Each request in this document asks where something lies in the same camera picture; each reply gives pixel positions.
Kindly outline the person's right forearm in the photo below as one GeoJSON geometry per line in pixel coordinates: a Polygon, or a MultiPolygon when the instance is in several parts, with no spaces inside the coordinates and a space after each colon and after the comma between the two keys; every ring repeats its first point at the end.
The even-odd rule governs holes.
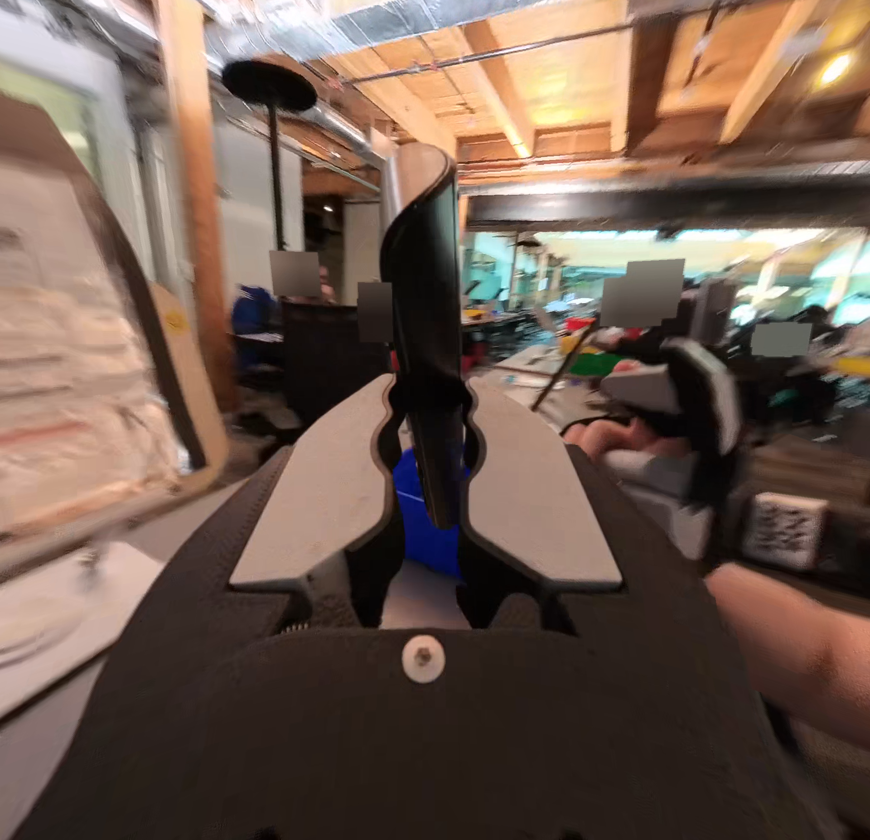
{"type": "Polygon", "coordinates": [[[734,563],[704,581],[756,691],[804,724],[868,749],[868,618],[734,563]]]}

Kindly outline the black screen panel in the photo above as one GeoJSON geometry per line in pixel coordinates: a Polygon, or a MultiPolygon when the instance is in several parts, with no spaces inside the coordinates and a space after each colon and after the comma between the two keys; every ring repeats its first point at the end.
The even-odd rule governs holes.
{"type": "Polygon", "coordinates": [[[392,371],[388,345],[361,341],[356,307],[283,300],[281,311],[285,399],[304,429],[392,371]]]}

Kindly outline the white plastic sheet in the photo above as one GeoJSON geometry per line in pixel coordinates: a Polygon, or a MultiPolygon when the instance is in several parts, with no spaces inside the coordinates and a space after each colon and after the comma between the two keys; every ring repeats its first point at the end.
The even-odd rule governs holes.
{"type": "Polygon", "coordinates": [[[2,584],[1,717],[111,648],[163,569],[105,541],[2,584]]]}

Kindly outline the green bin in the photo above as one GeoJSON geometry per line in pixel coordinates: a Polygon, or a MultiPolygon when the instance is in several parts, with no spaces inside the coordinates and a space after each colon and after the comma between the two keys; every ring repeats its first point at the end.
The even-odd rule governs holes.
{"type": "Polygon", "coordinates": [[[610,352],[581,352],[576,355],[568,369],[572,377],[603,378],[627,357],[610,352]]]}

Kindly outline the blue plastic bin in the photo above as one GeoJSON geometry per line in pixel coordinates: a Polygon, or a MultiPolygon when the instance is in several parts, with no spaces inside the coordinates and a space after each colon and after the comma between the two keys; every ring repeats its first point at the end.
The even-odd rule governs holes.
{"type": "Polygon", "coordinates": [[[461,580],[459,528],[441,530],[430,519],[412,448],[401,454],[393,482],[404,523],[406,559],[461,580]]]}

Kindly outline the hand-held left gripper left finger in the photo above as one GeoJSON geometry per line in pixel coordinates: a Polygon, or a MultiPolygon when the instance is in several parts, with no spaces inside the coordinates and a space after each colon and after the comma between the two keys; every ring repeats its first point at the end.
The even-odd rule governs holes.
{"type": "Polygon", "coordinates": [[[293,447],[229,585],[297,595],[312,610],[349,605],[366,628],[382,624],[405,560],[405,530],[390,465],[401,455],[380,375],[331,409],[293,447]]]}

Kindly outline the small silver air duct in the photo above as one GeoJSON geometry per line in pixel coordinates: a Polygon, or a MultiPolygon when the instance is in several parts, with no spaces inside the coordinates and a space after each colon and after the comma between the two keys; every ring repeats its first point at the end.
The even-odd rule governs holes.
{"type": "Polygon", "coordinates": [[[291,121],[300,122],[319,132],[334,145],[353,153],[365,164],[376,169],[384,167],[385,157],[377,152],[373,144],[374,132],[371,130],[364,133],[362,128],[349,121],[334,107],[317,102],[302,111],[279,108],[278,112],[291,121]]]}

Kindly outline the wooden post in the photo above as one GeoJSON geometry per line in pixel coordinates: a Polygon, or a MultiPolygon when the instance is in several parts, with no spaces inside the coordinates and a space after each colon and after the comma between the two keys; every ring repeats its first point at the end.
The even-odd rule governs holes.
{"type": "Polygon", "coordinates": [[[152,3],[178,149],[199,345],[217,405],[229,412],[237,406],[237,387],[224,292],[223,234],[203,9],[195,0],[152,3]]]}

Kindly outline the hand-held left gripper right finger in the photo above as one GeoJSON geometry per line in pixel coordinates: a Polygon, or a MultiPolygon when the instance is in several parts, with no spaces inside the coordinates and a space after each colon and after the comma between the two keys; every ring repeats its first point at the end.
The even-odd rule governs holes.
{"type": "Polygon", "coordinates": [[[567,445],[495,385],[467,384],[474,463],[463,486],[458,604],[488,627],[510,595],[547,612],[563,595],[611,594],[624,577],[567,445]]]}

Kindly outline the black utility knife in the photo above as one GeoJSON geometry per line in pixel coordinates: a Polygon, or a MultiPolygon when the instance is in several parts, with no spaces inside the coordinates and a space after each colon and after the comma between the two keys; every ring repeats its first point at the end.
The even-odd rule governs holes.
{"type": "Polygon", "coordinates": [[[442,530],[459,523],[464,480],[459,196],[455,160],[413,142],[386,161],[381,280],[391,285],[397,391],[425,505],[442,530]]]}

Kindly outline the person's right hand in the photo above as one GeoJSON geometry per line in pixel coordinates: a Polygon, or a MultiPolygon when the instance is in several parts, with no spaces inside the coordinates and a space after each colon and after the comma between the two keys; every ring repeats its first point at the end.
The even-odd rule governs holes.
{"type": "Polygon", "coordinates": [[[580,448],[595,463],[606,454],[621,450],[674,458],[691,453],[686,438],[660,435],[639,418],[627,425],[607,419],[589,424],[577,422],[565,429],[562,438],[565,443],[580,448]]]}

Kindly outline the black floor lamp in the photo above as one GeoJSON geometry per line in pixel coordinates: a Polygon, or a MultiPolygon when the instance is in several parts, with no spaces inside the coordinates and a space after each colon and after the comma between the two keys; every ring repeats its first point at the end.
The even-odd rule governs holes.
{"type": "Polygon", "coordinates": [[[285,213],[278,114],[297,115],[313,108],[318,102],[317,91],[299,73],[257,60],[228,63],[222,69],[221,80],[225,88],[242,102],[266,109],[275,240],[277,250],[283,251],[286,249],[285,213]]]}

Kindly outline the wooden board with smiley sticker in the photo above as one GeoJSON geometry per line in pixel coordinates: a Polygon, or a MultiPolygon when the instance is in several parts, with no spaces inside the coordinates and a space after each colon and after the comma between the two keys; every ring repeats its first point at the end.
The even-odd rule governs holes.
{"type": "Polygon", "coordinates": [[[197,497],[217,487],[230,458],[231,444],[196,333],[182,303],[157,282],[152,282],[149,287],[167,341],[169,358],[179,378],[183,403],[204,455],[204,465],[195,467],[191,464],[188,472],[179,477],[179,494],[181,497],[197,497]]]}

